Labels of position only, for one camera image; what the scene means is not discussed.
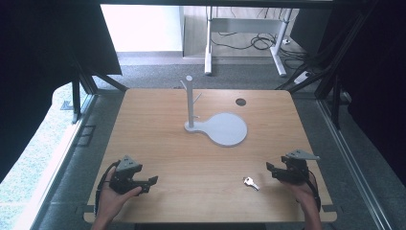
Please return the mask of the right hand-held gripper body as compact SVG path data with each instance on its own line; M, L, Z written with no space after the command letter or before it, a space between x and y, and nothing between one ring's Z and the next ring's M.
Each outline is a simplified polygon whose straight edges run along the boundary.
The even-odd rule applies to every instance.
M319 156L296 149L282 157L286 169L282 172L281 180L291 184L302 184L309 178L307 160L318 161Z

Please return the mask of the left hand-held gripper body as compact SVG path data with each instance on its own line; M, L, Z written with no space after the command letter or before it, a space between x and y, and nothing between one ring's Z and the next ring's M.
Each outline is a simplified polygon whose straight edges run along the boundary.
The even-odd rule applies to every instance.
M142 170L143 165L125 155L118 163L110 178L109 187L120 195L124 195L137 186L143 186L143 181L135 181L133 176Z

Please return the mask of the person's right hand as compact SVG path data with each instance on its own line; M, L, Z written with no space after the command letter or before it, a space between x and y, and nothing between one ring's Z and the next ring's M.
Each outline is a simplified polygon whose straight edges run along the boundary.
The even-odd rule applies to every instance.
M284 185L292 194L296 200L301 204L301 207L306 213L319 213L317 202L314 198L313 191L306 183L302 185L294 185L288 182L282 181Z

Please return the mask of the person's left hand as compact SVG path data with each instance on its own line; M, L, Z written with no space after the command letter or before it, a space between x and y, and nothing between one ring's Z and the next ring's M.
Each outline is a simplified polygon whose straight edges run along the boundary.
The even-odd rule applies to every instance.
M96 217L105 216L114 219L121 209L123 208L124 204L134 196L137 196L139 193L136 188L132 189L131 191L127 192L124 195L117 194L109 187L109 181L113 173L115 172L115 168L112 168L102 184L101 187L101 194L99 199L99 209Z

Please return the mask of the silver key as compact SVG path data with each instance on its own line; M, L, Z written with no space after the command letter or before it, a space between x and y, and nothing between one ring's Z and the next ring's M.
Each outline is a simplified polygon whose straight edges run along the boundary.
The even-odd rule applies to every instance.
M252 187L255 191L258 191L258 190L259 190L259 186L258 186L258 185L254 182L254 180L253 180L251 177L249 177L249 176L243 178L243 183L244 183L246 186Z

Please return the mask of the white key stand with pegs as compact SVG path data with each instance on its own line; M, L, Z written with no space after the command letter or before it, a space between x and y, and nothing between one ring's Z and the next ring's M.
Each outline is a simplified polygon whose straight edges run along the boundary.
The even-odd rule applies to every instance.
M199 93L193 95L193 77L186 76L181 83L187 94L188 120L184 124L184 129L189 133L201 133L206 135L215 144L230 148L242 143L248 134L248 126L245 121L232 112L216 113L209 119L196 121L194 114L194 104L201 97Z

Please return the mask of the white power strip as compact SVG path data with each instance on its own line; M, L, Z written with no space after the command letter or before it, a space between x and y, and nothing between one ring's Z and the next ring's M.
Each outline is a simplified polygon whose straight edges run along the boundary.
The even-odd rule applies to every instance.
M303 81L305 81L307 78L309 78L310 76L311 76L310 72L304 71L294 80L294 83L300 84Z

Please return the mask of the black curtain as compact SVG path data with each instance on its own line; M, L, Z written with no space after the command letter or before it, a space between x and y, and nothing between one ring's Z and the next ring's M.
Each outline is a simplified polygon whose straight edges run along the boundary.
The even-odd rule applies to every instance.
M0 0L0 183L56 89L80 75L121 73L99 4Z
M338 69L349 114L406 184L406 0L373 0Z

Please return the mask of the white cabinet panel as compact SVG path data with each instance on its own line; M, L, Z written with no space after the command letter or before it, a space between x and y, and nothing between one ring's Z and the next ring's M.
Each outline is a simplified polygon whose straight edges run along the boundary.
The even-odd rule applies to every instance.
M117 52L181 52L183 8L178 6L101 5Z

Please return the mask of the black metal frame strut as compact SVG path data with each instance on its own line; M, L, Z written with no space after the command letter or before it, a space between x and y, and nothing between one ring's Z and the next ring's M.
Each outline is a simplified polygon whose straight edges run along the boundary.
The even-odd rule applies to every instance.
M99 91L98 86L93 80L94 76L107 82L108 84L112 85L122 92L125 92L127 90L126 86L116 80L113 80L106 74L99 73L92 68L83 69L77 60L75 60L74 62L74 70L76 71L76 75L72 79L73 124L76 124L82 117L80 105L80 89L83 88L84 91L90 95L95 95Z
M309 53L309 58L277 89L293 94L320 81L315 96L317 99L325 99L332 93L330 120L339 128L342 86L338 70L368 15L366 7L337 6L331 10L300 10L298 25L293 27L293 40ZM311 76L295 84L294 80L304 71L310 72Z

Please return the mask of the white desk frame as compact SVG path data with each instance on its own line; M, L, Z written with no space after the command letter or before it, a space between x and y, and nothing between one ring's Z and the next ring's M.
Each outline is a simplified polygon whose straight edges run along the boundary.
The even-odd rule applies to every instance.
M259 18L218 18L213 17L213 8L206 9L207 39L204 57L204 72L212 73L212 33L243 33L276 35L276 43L269 48L274 63L281 77L286 76L285 68L279 56L279 51L284 40L285 32L290 22L292 9L286 9L282 19Z

